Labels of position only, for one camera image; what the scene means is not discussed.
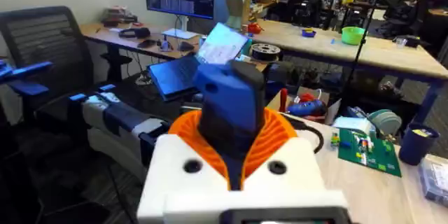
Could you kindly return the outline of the right gripper white and orange right finger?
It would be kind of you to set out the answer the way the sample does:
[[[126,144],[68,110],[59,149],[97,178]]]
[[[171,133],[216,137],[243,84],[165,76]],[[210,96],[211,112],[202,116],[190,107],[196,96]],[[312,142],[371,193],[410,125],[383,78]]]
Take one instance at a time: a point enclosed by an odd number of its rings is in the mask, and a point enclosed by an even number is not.
[[[277,111],[264,110],[265,125],[255,138],[242,170],[243,190],[323,190],[310,141],[298,136]]]

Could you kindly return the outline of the right gripper white and orange left finger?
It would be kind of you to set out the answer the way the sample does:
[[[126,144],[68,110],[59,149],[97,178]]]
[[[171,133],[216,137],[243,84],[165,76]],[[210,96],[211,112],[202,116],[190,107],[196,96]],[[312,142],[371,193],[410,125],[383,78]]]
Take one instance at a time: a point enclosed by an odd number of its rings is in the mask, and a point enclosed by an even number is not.
[[[159,136],[137,209],[139,223],[218,223],[219,193],[229,188],[221,156],[199,133],[200,110],[184,113]]]

